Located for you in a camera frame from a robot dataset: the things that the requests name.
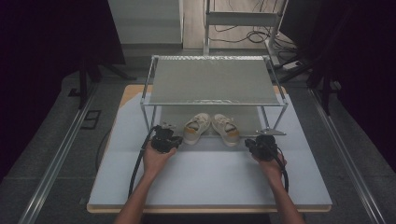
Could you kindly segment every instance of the shoe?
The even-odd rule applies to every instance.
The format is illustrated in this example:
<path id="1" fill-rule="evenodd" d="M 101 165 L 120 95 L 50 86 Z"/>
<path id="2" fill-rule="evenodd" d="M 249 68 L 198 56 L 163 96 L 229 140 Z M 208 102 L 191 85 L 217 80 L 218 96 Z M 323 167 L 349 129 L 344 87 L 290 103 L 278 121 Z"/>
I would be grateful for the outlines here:
<path id="1" fill-rule="evenodd" d="M 208 114 L 200 113 L 195 115 L 194 118 L 184 125 L 183 141 L 189 145 L 194 145 L 209 126 L 210 117 Z"/>
<path id="2" fill-rule="evenodd" d="M 212 126 L 221 135 L 225 145 L 234 147 L 239 144 L 239 131 L 232 119 L 217 114 L 212 119 Z"/>

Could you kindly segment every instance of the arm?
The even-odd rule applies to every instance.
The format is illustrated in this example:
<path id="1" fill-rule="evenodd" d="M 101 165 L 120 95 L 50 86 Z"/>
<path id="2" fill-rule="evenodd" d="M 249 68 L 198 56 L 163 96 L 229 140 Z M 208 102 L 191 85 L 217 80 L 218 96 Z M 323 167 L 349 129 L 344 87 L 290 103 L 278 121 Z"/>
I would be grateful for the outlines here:
<path id="1" fill-rule="evenodd" d="M 283 161 L 283 156 L 278 154 L 278 157 Z M 280 220 L 284 224 L 301 224 L 305 223 L 300 213 L 297 211 L 296 206 L 291 200 L 289 194 L 283 187 L 282 184 L 282 173 L 280 167 L 275 160 L 272 161 L 260 161 L 254 158 L 262 168 L 262 172 L 268 179 L 268 183 L 274 193 L 276 208 L 280 214 Z"/>
<path id="2" fill-rule="evenodd" d="M 134 192 L 129 197 L 126 204 L 122 207 L 120 213 L 117 215 L 115 224 L 121 223 L 140 223 L 143 209 L 146 204 L 146 199 L 149 194 L 149 188 L 154 182 L 155 177 L 165 166 L 166 162 L 170 157 L 176 153 L 176 149 L 172 148 L 169 153 L 162 154 L 151 147 L 151 143 L 148 142 L 148 146 L 143 156 L 143 164 L 145 171 L 142 178 L 137 184 Z"/>

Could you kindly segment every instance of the metal frame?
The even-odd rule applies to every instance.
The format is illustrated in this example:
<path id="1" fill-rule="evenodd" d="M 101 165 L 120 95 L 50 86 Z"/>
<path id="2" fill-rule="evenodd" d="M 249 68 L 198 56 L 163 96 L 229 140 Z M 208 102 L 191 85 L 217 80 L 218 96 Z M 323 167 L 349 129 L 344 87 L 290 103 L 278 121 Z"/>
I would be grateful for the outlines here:
<path id="1" fill-rule="evenodd" d="M 279 93 L 280 96 L 282 98 L 282 103 L 279 104 L 236 104 L 233 102 L 216 102 L 214 104 L 211 105 L 241 105 L 241 106 L 260 106 L 262 109 L 262 115 L 264 117 L 264 122 L 265 122 L 265 129 L 257 131 L 258 134 L 262 134 L 262 135 L 286 135 L 286 133 L 278 131 L 276 129 L 277 125 L 279 124 L 280 120 L 283 117 L 283 114 L 285 113 L 289 103 L 286 100 L 285 94 L 282 90 L 282 88 L 279 85 L 278 79 L 276 77 L 275 71 L 274 71 L 274 67 L 272 66 L 272 62 L 270 60 L 269 56 L 158 56 L 158 55 L 153 55 L 151 57 L 151 64 L 150 64 L 150 68 L 148 71 L 148 77 L 145 83 L 145 87 L 143 89 L 143 94 L 142 94 L 142 98 L 140 100 L 140 106 L 141 109 L 143 111 L 143 116 L 146 122 L 146 127 L 148 129 L 148 132 L 150 130 L 151 127 L 153 127 L 154 122 L 155 122 L 155 116 L 156 116 L 156 111 L 157 111 L 157 106 L 158 105 L 189 105 L 189 104 L 178 104 L 178 103 L 166 103 L 166 104 L 158 104 L 158 103 L 150 103 L 147 102 L 147 89 L 148 89 L 148 85 L 149 85 L 149 79 L 155 75 L 155 71 L 157 68 L 157 63 L 159 60 L 263 60 L 264 63 L 269 64 L 269 68 L 270 68 L 270 73 L 276 83 L 277 88 L 279 89 Z M 194 105 L 208 105 L 205 103 L 193 103 Z M 146 111 L 146 106 L 154 106 L 154 110 L 152 112 L 152 116 L 151 116 L 151 121 L 149 124 L 149 116 L 148 113 Z M 266 106 L 281 106 L 281 112 L 276 120 L 276 123 L 274 125 L 273 128 L 270 127 L 268 118 L 267 118 L 267 114 L 265 112 L 265 107 Z"/>
<path id="2" fill-rule="evenodd" d="M 237 26 L 270 26 L 271 34 L 269 40 L 265 40 L 269 56 L 274 65 L 279 65 L 279 60 L 273 49 L 276 34 L 282 21 L 283 12 L 286 8 L 287 0 L 282 1 L 280 10 L 277 13 L 264 12 L 221 12 L 210 11 L 210 0 L 206 0 L 205 11 L 205 39 L 204 55 L 209 55 L 209 26 L 211 25 L 237 25 Z"/>

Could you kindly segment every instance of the table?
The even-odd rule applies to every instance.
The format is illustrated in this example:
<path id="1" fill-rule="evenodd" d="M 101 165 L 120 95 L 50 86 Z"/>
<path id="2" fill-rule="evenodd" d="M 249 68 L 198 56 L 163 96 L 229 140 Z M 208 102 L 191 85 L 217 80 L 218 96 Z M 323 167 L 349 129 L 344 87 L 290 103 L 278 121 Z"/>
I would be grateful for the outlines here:
<path id="1" fill-rule="evenodd" d="M 147 134 L 140 108 L 142 86 L 125 89 L 106 153 L 87 209 L 117 213 L 125 204 L 134 163 Z M 328 212 L 332 200 L 318 170 L 292 101 L 276 136 L 288 160 L 290 197 L 300 212 Z M 269 120 L 276 113 L 269 109 Z M 143 173 L 139 168 L 136 181 Z M 226 147 L 219 138 L 202 138 L 194 146 L 181 145 L 151 186 L 145 213 L 264 213 L 275 212 L 272 191 L 243 139 Z"/>

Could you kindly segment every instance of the floor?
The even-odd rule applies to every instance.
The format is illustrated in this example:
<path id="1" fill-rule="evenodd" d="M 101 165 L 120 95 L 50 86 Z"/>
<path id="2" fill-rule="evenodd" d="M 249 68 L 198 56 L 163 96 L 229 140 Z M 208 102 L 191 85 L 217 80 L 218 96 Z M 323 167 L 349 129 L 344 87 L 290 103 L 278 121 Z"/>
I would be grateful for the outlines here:
<path id="1" fill-rule="evenodd" d="M 141 51 L 142 54 L 164 52 L 173 52 L 177 55 L 202 53 L 200 50 L 186 49 Z M 257 55 L 262 53 L 262 50 L 217 50 L 212 53 Z M 89 108 L 91 111 L 101 111 L 97 125 L 94 129 L 79 129 L 35 223 L 111 223 L 115 218 L 115 215 L 90 214 L 85 207 L 96 176 L 96 163 L 100 162 L 106 146 L 106 144 L 101 145 L 101 141 L 105 139 L 106 142 L 106 133 L 116 117 L 123 90 L 127 85 L 141 83 L 147 74 L 147 67 L 131 66 L 127 70 L 131 76 L 138 77 L 137 81 L 122 79 L 104 68 L 101 71 L 103 80 L 98 84 L 98 90 Z M 279 71 L 278 75 L 282 77 L 286 74 Z M 305 137 L 332 198 L 333 207 L 329 213 L 306 213 L 305 220 L 307 223 L 374 223 L 367 215 L 361 196 L 341 162 L 340 155 L 319 115 L 315 100 L 305 85 L 308 76 L 309 74 L 300 75 L 284 83 L 283 86 L 293 102 Z M 71 74 L 64 79 L 62 91 L 55 105 L 1 183 L 0 223 L 17 223 L 27 207 L 78 112 L 79 99 L 68 96 L 72 89 L 78 88 L 77 74 Z M 396 188 L 396 174 L 389 168 L 360 126 L 349 116 L 337 100 L 336 94 L 331 97 L 330 110 L 332 121 L 373 193 L 383 218 L 387 223 L 396 223 L 396 195 L 392 192 Z M 81 126 L 91 127 L 92 122 L 84 120 Z M 277 214 L 270 214 L 269 217 L 272 223 L 280 223 Z M 145 216 L 143 223 L 264 223 L 264 219 L 263 214 L 198 217 L 150 215 Z"/>

